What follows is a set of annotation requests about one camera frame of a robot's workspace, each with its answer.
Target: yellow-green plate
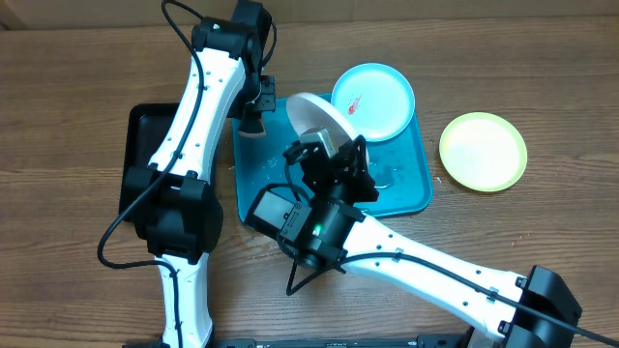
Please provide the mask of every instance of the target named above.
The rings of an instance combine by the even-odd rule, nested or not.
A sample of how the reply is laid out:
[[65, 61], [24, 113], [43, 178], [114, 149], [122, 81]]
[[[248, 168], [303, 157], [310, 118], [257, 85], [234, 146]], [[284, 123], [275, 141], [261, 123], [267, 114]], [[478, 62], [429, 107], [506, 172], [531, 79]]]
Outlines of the yellow-green plate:
[[464, 186], [485, 192], [506, 189], [524, 173], [524, 139], [506, 120], [485, 112], [457, 117], [441, 135], [445, 169]]

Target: blue tray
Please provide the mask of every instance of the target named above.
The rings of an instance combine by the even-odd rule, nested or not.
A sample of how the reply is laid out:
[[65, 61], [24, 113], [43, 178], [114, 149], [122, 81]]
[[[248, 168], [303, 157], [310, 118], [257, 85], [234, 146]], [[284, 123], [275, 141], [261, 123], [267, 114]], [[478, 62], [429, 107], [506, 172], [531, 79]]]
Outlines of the blue tray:
[[[331, 94], [319, 95], [329, 101]], [[276, 111], [262, 114], [267, 136], [248, 139], [237, 132], [240, 121], [233, 120], [234, 162], [239, 218], [245, 221], [253, 199], [267, 184], [285, 183], [283, 151], [295, 140], [286, 114], [287, 98], [277, 99]], [[427, 169], [426, 152], [422, 142], [417, 115], [398, 136], [379, 143], [368, 143], [369, 175], [376, 182], [378, 201], [358, 203], [356, 207], [375, 217], [422, 211], [432, 199], [432, 183]], [[303, 184], [299, 164], [290, 168], [294, 184], [308, 194]], [[275, 192], [294, 201], [290, 189], [276, 188]]]

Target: wooden table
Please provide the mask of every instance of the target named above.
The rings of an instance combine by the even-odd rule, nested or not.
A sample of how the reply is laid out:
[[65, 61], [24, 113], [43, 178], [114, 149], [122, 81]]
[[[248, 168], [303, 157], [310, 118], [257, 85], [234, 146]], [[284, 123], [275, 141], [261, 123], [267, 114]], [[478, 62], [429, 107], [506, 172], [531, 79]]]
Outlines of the wooden table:
[[[188, 52], [167, 27], [2, 32], [0, 47], [0, 346], [157, 338], [158, 271], [106, 269], [95, 249], [117, 214], [129, 111], [180, 100]], [[434, 185], [422, 213], [383, 221], [474, 263], [552, 269], [584, 308], [580, 325], [618, 339], [619, 19], [283, 25], [268, 73], [280, 97], [327, 92], [370, 61], [411, 81]], [[524, 176], [504, 192], [459, 187], [437, 156], [445, 126], [478, 110], [505, 117], [527, 144]], [[465, 331], [443, 310], [351, 275], [286, 297], [290, 260], [238, 219], [231, 135], [228, 125], [217, 169], [224, 228], [209, 261], [216, 338]], [[130, 225], [106, 255], [150, 258]]]

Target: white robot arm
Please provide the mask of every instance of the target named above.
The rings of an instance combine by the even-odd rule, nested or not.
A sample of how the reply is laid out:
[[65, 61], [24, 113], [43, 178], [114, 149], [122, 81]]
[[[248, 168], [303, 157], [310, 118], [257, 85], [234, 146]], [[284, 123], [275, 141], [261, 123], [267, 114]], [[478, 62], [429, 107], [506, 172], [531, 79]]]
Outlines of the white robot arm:
[[260, 112], [275, 107], [274, 79], [261, 75], [271, 26], [270, 15], [252, 1], [239, 2], [231, 21], [202, 18], [192, 30], [189, 80], [167, 134], [147, 168], [126, 168], [121, 211], [154, 181], [162, 181], [126, 220], [147, 241], [160, 268], [164, 346], [203, 348], [209, 343], [213, 322], [206, 267], [222, 224], [212, 190], [213, 161], [226, 117], [240, 118], [245, 133], [260, 133]]
[[[492, 347], [570, 347], [574, 333], [616, 346], [575, 326], [582, 309], [552, 271], [535, 266], [525, 277], [474, 265], [414, 242], [354, 208], [355, 202], [378, 196], [368, 174], [365, 139], [348, 140], [334, 151], [330, 131], [308, 128], [283, 154], [288, 165], [301, 164], [303, 182], [314, 193], [310, 202], [290, 202], [272, 192], [287, 187], [300, 193], [292, 183], [271, 184], [259, 192], [245, 220], [294, 260], [287, 295], [335, 269], [417, 295], [470, 324], [472, 336]], [[293, 287], [297, 265], [316, 272]]]

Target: small red object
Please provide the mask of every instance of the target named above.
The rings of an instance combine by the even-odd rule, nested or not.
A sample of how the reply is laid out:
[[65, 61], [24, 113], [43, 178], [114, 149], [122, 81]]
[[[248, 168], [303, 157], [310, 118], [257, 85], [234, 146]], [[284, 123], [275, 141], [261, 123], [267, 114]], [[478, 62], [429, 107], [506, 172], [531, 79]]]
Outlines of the small red object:
[[348, 107], [348, 115], [352, 116], [355, 112], [357, 112], [357, 109], [359, 108], [359, 101], [361, 100], [361, 96], [357, 97], [357, 99], [352, 103], [352, 105], [350, 105], [350, 107]]

